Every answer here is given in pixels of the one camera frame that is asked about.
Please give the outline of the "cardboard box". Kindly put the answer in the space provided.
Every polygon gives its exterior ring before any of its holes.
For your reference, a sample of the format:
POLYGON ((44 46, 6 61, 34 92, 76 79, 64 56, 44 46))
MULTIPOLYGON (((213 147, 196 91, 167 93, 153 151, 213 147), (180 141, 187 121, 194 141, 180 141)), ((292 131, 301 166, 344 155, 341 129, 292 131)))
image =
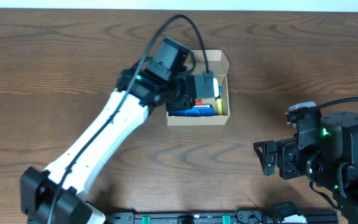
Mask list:
POLYGON ((218 115, 216 109, 216 100, 212 98, 203 98, 203 104, 209 104, 214 108, 214 116, 202 117, 182 117, 182 116, 169 116, 167 113, 168 126, 206 126, 206 125, 225 125, 231 113, 229 107, 229 95, 227 86, 227 73, 229 70, 229 61, 222 50, 206 50, 209 69, 214 73, 217 78, 219 86, 222 86, 221 99, 223 102, 222 116, 218 115))

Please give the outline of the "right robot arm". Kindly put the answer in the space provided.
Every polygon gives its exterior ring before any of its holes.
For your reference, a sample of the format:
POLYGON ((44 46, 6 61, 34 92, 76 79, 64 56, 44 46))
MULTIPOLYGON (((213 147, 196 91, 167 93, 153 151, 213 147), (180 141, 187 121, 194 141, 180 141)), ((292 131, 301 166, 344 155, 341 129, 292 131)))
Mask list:
POLYGON ((301 108, 286 117, 296 126, 292 138, 254 143, 264 175, 278 169, 284 180, 306 176, 311 187, 332 192, 327 200, 349 223, 358 223, 358 113, 301 108))

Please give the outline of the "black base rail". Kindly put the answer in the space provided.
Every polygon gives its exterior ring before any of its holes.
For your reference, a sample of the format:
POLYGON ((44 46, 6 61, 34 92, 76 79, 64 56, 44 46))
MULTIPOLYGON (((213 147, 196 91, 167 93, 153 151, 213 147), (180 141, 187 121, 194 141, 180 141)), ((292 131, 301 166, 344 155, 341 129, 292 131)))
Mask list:
POLYGON ((236 210, 235 212, 193 213, 134 213, 116 212, 108 215, 110 224, 259 224, 312 223, 338 224, 336 212, 302 212, 285 218, 274 218, 263 210, 236 210))

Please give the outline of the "yellow highlighter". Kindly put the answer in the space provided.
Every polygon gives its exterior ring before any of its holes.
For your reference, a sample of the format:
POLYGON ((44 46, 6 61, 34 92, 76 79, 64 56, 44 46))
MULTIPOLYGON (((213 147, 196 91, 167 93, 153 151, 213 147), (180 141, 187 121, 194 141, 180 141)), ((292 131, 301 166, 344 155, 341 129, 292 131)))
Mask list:
POLYGON ((223 102, 221 98, 216 99, 216 109, 219 116, 222 116, 224 114, 223 112, 223 102))

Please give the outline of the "blue whiteboard marker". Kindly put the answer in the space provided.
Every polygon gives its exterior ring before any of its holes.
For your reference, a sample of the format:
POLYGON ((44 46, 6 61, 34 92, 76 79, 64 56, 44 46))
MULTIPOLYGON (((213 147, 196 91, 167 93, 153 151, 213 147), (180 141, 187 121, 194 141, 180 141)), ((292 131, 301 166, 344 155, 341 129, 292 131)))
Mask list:
POLYGON ((222 86, 218 86, 217 98, 221 97, 222 90, 223 90, 222 86))

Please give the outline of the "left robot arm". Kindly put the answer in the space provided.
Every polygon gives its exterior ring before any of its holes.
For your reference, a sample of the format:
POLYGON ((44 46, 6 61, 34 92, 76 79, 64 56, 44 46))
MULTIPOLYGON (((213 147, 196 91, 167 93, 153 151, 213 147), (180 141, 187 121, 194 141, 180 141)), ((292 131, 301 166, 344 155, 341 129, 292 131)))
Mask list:
POLYGON ((116 89, 75 143, 43 171, 29 167, 20 179, 21 211, 32 223, 107 223, 86 201, 93 182, 118 147, 149 117, 167 105, 194 105, 194 53, 168 37, 157 53, 144 55, 120 73, 116 89))

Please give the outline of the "blue plastic whiteboard eraser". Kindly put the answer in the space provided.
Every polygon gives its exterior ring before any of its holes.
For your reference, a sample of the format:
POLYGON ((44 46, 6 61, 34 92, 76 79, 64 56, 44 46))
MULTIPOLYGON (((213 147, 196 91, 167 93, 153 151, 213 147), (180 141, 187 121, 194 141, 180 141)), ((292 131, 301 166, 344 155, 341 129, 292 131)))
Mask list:
POLYGON ((182 117, 202 117, 214 116, 214 108, 192 108, 183 111, 169 112, 169 116, 182 116, 182 117))

